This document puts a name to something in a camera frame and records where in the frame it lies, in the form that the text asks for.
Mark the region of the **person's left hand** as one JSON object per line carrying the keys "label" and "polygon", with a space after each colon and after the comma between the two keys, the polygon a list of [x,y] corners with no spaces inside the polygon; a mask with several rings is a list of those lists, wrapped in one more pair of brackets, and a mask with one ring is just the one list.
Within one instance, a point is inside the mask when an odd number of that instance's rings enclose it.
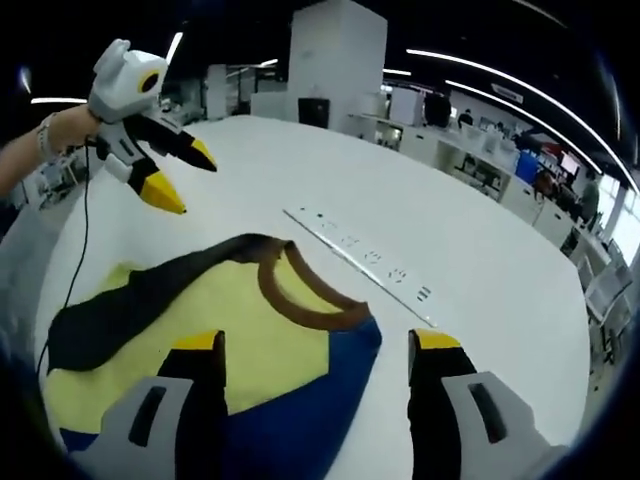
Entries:
{"label": "person's left hand", "polygon": [[61,153],[69,147],[82,145],[87,138],[97,134],[100,124],[86,104],[57,112],[49,124],[51,149]]}

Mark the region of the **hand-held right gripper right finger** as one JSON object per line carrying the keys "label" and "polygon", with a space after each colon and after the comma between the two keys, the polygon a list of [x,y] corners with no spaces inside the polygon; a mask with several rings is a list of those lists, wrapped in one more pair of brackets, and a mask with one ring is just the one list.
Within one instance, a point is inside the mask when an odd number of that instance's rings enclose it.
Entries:
{"label": "hand-held right gripper right finger", "polygon": [[494,373],[479,372],[455,338],[408,334],[407,416],[415,479],[540,479],[565,456],[532,408]]}

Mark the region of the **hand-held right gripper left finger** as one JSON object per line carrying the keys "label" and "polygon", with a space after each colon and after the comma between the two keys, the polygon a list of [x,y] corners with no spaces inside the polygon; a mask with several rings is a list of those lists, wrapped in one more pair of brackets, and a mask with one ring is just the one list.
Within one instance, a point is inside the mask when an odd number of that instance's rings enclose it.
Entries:
{"label": "hand-held right gripper left finger", "polygon": [[102,418],[99,479],[218,479],[224,427],[225,335],[176,343]]}

